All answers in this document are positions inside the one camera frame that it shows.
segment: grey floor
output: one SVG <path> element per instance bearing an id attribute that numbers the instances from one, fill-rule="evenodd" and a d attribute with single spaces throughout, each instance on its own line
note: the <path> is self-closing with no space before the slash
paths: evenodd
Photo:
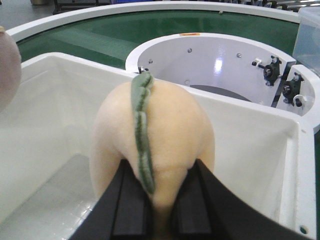
<path id="1" fill-rule="evenodd" d="M 55 4 L 49 0 L 46 5 L 32 5 L 31 0 L 1 0 L 0 26 L 11 29 L 37 19 L 51 16 Z"/>

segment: fuzzy fabric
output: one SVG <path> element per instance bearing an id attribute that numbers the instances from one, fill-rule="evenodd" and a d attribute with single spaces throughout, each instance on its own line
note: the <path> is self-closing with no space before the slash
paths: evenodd
<path id="1" fill-rule="evenodd" d="M 131 82 L 116 87 L 102 103 L 93 129 L 90 174 L 99 198 L 113 179 L 120 160 L 139 174 Z M 145 109 L 152 158 L 154 193 L 153 239 L 170 239 L 169 220 L 188 169 L 201 159 L 213 170 L 215 139 L 212 124 L 196 99 L 182 87 L 156 80 Z"/>
<path id="2" fill-rule="evenodd" d="M 147 105 L 151 94 L 154 78 L 148 71 L 136 76 L 131 83 L 131 105 L 134 115 L 135 144 L 138 151 L 139 179 L 144 190 L 153 194 L 155 180 L 148 138 Z"/>
<path id="3" fill-rule="evenodd" d="M 18 46 L 0 26 L 0 112 L 14 98 L 21 81 L 21 74 Z"/>

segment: transparent plastic container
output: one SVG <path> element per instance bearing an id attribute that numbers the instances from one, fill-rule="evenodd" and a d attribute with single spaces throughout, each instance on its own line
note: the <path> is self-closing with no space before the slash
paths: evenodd
<path id="1" fill-rule="evenodd" d="M 320 76 L 320 6 L 302 7 L 293 57 Z"/>

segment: plush toy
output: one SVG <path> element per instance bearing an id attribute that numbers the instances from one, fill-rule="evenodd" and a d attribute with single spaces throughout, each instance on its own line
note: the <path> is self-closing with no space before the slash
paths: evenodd
<path id="1" fill-rule="evenodd" d="M 0 26 L 0 112 L 15 96 L 21 80 L 21 56 L 18 46 Z"/>
<path id="2" fill-rule="evenodd" d="M 153 239 L 170 239 L 170 213 L 188 169 L 201 159 L 213 170 L 212 124 L 182 87 L 149 72 L 116 87 L 93 129 L 90 174 L 97 197 L 127 159 L 152 202 Z"/>

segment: round opening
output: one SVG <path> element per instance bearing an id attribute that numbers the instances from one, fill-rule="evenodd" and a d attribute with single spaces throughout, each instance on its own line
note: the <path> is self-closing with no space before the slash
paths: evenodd
<path id="1" fill-rule="evenodd" d="M 308 228 L 306 226 L 300 226 L 300 232 L 303 234 L 308 234 Z"/>

